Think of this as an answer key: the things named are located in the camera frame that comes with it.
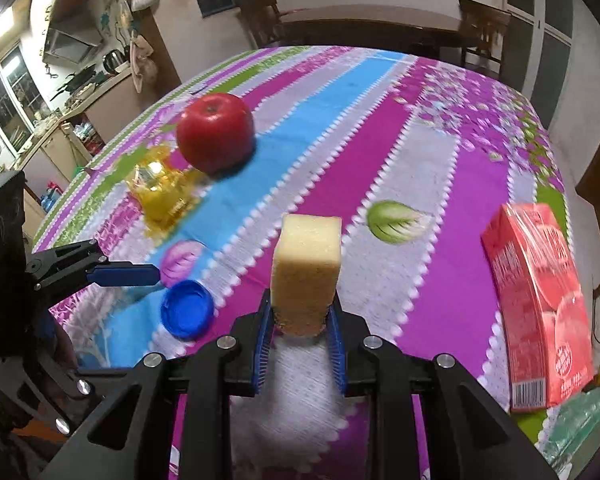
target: blue stripe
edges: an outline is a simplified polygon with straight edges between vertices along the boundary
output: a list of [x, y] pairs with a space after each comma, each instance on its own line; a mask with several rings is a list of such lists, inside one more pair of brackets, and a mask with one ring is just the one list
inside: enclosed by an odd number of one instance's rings
[[[167, 248], [177, 241], [198, 240], [208, 247], [190, 276], [198, 279], [213, 252], [229, 241], [298, 157], [403, 57], [396, 52], [381, 52], [378, 57], [365, 59], [298, 104], [286, 120], [258, 138], [252, 160], [239, 174], [213, 185], [200, 206], [178, 224], [177, 232], [158, 248], [149, 263], [158, 266]], [[154, 292], [139, 303], [115, 309], [106, 319], [105, 327], [111, 334], [108, 346], [112, 366], [131, 366], [142, 357], [159, 323], [163, 293]], [[96, 339], [98, 347], [103, 348], [101, 335]]]

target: chair backrest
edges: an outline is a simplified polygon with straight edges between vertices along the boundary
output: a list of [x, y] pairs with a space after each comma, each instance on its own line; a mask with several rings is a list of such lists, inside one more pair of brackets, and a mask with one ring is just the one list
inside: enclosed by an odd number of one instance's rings
[[478, 51], [491, 56], [498, 35], [506, 36], [511, 14], [473, 0], [458, 0], [462, 23], [460, 32], [478, 40]]
[[259, 48], [279, 39], [274, 31], [280, 22], [276, 0], [238, 0], [236, 3]]

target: green leaf print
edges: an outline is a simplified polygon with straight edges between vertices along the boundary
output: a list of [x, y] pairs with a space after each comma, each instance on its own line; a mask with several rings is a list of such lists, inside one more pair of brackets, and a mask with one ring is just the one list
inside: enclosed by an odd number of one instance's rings
[[178, 123], [167, 123], [167, 124], [163, 124], [162, 126], [160, 126], [160, 128], [158, 128], [162, 133], [166, 134], [168, 132], [172, 132], [173, 130], [175, 130], [178, 127]]
[[421, 236], [431, 221], [431, 215], [394, 200], [376, 202], [366, 213], [369, 230], [388, 244], [401, 244]]

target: sponge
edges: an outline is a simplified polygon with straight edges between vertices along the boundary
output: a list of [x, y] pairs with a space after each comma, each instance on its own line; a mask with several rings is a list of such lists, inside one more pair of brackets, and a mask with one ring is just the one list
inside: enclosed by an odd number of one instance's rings
[[314, 336], [324, 327], [340, 273], [338, 217], [289, 214], [273, 253], [271, 306], [282, 332]]

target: red juice carton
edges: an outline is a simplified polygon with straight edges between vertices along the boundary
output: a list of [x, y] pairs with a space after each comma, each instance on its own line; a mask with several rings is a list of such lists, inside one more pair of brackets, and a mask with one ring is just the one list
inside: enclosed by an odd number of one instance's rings
[[502, 310], [511, 411], [556, 406], [593, 377], [590, 325], [547, 204], [507, 204], [482, 234]]

